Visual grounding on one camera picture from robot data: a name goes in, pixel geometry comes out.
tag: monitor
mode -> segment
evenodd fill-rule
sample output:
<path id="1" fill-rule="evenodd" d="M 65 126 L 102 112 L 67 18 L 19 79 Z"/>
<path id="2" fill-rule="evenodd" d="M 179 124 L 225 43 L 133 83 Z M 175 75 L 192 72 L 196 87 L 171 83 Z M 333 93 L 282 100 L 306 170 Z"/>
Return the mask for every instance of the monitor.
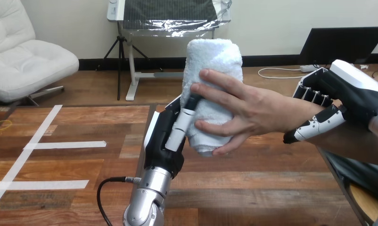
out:
<path id="1" fill-rule="evenodd" d="M 312 28 L 300 65 L 326 65 L 340 59 L 363 64 L 378 44 L 378 27 Z"/>

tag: wrist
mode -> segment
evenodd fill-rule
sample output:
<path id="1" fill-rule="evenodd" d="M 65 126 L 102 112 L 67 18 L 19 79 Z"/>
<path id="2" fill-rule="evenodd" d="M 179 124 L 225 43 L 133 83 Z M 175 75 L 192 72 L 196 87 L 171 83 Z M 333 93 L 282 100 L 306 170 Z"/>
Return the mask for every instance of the wrist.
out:
<path id="1" fill-rule="evenodd" d="M 311 120 L 313 116 L 324 110 L 320 105 L 313 104 L 311 102 L 285 97 L 285 116 L 282 117 L 283 126 L 282 133 L 287 133 L 291 130 L 297 129 L 301 124 L 307 120 Z"/>

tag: black baseboard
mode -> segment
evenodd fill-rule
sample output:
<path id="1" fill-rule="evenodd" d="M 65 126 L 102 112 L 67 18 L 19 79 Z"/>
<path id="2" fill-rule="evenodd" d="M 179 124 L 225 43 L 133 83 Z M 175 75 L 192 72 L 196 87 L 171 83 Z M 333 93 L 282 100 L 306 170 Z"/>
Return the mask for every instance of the black baseboard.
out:
<path id="1" fill-rule="evenodd" d="M 269 66 L 285 66 L 297 65 L 300 55 L 273 55 L 273 56 L 243 56 L 243 67 L 269 67 Z M 186 63 L 185 57 L 174 58 L 144 58 L 135 59 L 135 69 L 149 70 L 149 69 L 184 69 Z M 378 64 L 378 54 L 371 54 L 365 62 L 366 64 Z M 118 70 L 118 59 L 108 58 L 103 59 L 80 59 L 80 71 L 94 71 L 100 66 L 101 70 Z M 122 70 L 129 70 L 128 59 L 124 59 L 122 63 Z"/>

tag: white power cable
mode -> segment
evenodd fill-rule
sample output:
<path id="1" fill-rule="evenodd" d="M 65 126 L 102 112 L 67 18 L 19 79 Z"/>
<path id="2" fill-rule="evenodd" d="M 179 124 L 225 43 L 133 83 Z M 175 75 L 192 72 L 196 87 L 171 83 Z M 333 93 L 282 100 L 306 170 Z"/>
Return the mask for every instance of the white power cable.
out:
<path id="1" fill-rule="evenodd" d="M 263 68 L 261 70 L 258 71 L 258 75 L 260 75 L 261 77 L 263 78 L 266 78 L 266 79 L 300 79 L 304 76 L 298 76 L 298 77 L 268 77 L 268 76 L 263 76 L 260 74 L 261 71 L 264 71 L 264 70 L 284 70 L 284 71 L 300 71 L 300 69 L 285 69 L 285 68 L 277 68 L 277 67 L 267 67 L 267 68 Z"/>

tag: human finger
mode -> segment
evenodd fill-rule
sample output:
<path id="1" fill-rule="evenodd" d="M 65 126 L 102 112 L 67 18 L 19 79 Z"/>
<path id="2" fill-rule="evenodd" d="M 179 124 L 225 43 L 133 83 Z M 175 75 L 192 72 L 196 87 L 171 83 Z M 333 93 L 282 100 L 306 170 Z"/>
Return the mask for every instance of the human finger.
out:
<path id="1" fill-rule="evenodd" d="M 199 75 L 203 80 L 225 89 L 236 97 L 243 98 L 245 95 L 244 84 L 232 76 L 211 69 L 203 69 Z"/>
<path id="2" fill-rule="evenodd" d="M 246 103 L 243 100 L 238 99 L 237 97 L 224 91 L 211 88 L 202 83 L 192 84 L 190 91 L 201 95 L 207 100 L 225 107 L 232 113 L 240 113 L 243 111 L 243 109 L 245 109 L 246 106 Z"/>
<path id="3" fill-rule="evenodd" d="M 198 120 L 195 122 L 195 126 L 205 133 L 221 137 L 233 136 L 246 129 L 245 126 L 242 125 L 240 119 L 237 117 L 233 118 L 231 121 L 228 121 L 223 125 L 214 125 L 206 121 Z"/>
<path id="4" fill-rule="evenodd" d="M 250 137 L 250 135 L 248 135 L 246 133 L 236 135 L 230 140 L 229 143 L 227 143 L 226 145 L 224 145 L 222 147 L 215 149 L 213 151 L 213 155 L 224 155 L 226 153 L 234 151 L 234 150 L 238 149 L 242 145 L 242 143 L 245 142 L 249 137 Z"/>

